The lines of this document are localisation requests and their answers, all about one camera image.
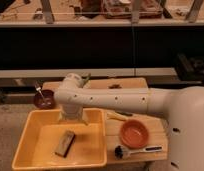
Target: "yellow plastic bin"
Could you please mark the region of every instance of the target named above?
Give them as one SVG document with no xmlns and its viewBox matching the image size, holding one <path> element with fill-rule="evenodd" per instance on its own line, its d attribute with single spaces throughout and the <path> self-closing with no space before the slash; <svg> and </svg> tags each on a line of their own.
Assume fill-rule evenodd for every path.
<svg viewBox="0 0 204 171">
<path fill-rule="evenodd" d="M 77 121 L 59 122 L 60 110 L 36 110 L 29 114 L 16 154 L 13 170 L 47 170 L 101 167 L 107 163 L 104 113 L 84 109 L 88 125 Z M 76 138 L 66 158 L 54 153 L 66 130 Z"/>
</svg>

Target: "small bowl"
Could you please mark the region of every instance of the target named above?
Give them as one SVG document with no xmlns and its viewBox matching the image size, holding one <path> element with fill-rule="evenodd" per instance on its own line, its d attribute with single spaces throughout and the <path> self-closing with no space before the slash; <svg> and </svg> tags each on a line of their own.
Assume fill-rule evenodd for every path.
<svg viewBox="0 0 204 171">
<path fill-rule="evenodd" d="M 148 144 L 149 132 L 142 122 L 130 119 L 123 123 L 119 137 L 129 148 L 143 148 Z"/>
<path fill-rule="evenodd" d="M 44 99 L 41 94 L 37 92 L 33 98 L 34 105 L 39 109 L 53 109 L 55 108 L 54 92 L 52 90 L 41 90 Z"/>
</svg>

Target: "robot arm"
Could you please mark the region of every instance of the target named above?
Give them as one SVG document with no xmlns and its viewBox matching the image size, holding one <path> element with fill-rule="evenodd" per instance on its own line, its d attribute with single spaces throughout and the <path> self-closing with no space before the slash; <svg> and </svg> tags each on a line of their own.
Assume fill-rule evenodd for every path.
<svg viewBox="0 0 204 171">
<path fill-rule="evenodd" d="M 55 92 L 66 118 L 82 116 L 82 107 L 101 107 L 166 115 L 169 123 L 167 171 L 204 171 L 204 87 L 163 89 L 84 89 L 69 74 Z"/>
<path fill-rule="evenodd" d="M 138 112 L 142 114 L 164 114 L 168 108 L 167 98 L 173 90 L 132 88 L 132 89 L 84 89 L 79 75 L 69 74 L 55 92 L 55 99 L 63 104 L 67 118 L 80 117 L 82 107 Z"/>
</svg>

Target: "orange bowl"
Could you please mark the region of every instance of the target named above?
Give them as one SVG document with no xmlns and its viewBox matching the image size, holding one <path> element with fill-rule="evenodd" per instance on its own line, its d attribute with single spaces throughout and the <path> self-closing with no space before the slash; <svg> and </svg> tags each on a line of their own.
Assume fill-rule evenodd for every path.
<svg viewBox="0 0 204 171">
<path fill-rule="evenodd" d="M 129 148 L 143 148 L 148 144 L 149 132 L 142 122 L 130 119 L 123 123 L 119 137 Z"/>
</svg>

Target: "table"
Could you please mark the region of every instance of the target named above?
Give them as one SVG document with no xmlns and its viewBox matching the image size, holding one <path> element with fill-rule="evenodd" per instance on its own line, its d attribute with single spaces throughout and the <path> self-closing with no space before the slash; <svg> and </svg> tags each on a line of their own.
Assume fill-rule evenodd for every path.
<svg viewBox="0 0 204 171">
<path fill-rule="evenodd" d="M 43 89 L 50 89 L 55 91 L 60 83 L 61 82 L 46 82 L 43 84 Z M 85 85 L 85 88 L 101 89 L 108 88 L 110 85 L 120 85 L 122 88 L 147 88 L 147 83 L 144 78 L 90 80 Z M 167 124 L 165 120 L 140 114 L 134 114 L 132 117 L 143 122 L 148 128 L 150 133 L 150 140 L 148 145 L 160 145 L 163 147 L 163 151 L 153 153 L 138 153 L 131 155 L 131 157 L 128 159 L 117 159 L 114 155 L 114 149 L 117 145 L 120 144 L 118 134 L 123 121 L 108 119 L 108 117 L 105 116 L 107 164 L 131 162 L 138 162 L 138 164 L 140 164 L 140 162 L 167 159 L 168 139 L 166 135 Z"/>
</svg>

